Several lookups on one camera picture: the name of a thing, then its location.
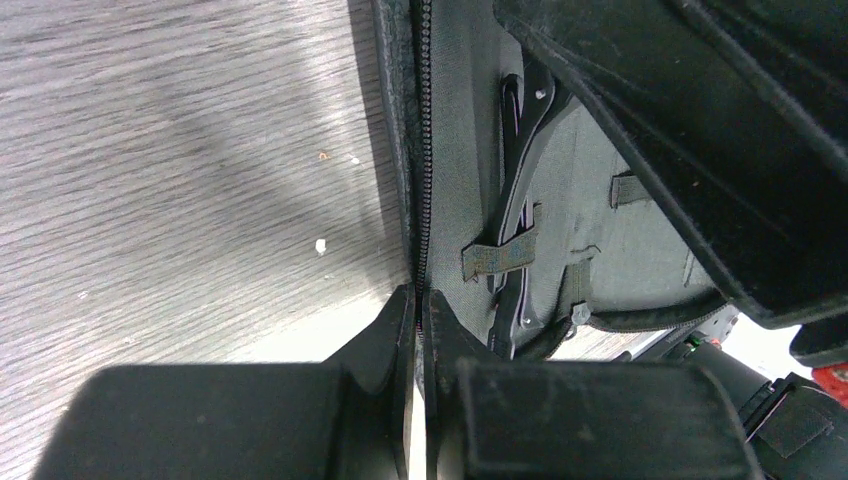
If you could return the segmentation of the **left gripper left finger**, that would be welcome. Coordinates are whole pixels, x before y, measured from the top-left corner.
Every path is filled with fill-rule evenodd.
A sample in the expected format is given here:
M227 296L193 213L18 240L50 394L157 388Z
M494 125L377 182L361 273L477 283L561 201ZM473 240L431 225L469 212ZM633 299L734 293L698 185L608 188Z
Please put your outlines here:
M415 292L312 363L122 365L62 416L39 479L404 479Z

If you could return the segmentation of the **black hair clip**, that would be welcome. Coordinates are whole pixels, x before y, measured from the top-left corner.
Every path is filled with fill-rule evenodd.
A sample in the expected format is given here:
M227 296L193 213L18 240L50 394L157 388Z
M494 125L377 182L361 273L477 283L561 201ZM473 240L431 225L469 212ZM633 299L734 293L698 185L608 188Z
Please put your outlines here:
M510 74L501 81L501 136L504 180L491 243L506 253L529 249L534 207L529 191L541 154L552 134L551 124L567 105L570 94L562 90L550 70L539 64L524 66L523 75ZM487 277L495 295L495 317L488 333L489 350L503 359L514 356L514 335L529 303L526 265Z

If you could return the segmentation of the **black zipper tool case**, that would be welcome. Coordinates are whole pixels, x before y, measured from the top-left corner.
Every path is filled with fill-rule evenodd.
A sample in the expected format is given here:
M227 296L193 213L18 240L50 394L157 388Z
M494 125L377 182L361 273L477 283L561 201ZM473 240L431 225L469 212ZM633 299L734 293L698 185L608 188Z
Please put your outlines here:
M652 332L725 306L847 358L843 1L376 1L384 106L415 295L487 345L487 277L526 265L512 358L577 331ZM570 99L529 191L529 249L491 243L501 81Z

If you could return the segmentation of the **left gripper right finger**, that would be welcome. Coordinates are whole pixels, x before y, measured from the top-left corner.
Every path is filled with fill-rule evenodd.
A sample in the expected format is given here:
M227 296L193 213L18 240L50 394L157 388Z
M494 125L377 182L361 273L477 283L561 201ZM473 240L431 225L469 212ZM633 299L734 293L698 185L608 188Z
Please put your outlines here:
M716 378L651 362L503 360L422 296L430 479L745 479Z

